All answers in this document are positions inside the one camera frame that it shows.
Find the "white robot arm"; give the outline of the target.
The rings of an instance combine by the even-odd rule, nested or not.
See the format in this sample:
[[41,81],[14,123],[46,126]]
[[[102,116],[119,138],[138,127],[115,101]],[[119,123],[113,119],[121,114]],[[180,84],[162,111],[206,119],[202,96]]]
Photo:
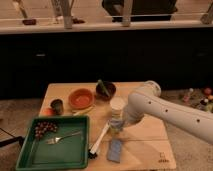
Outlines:
[[133,89],[123,109],[124,123],[135,125],[149,114],[213,144],[213,114],[166,101],[160,95],[161,88],[155,81]]

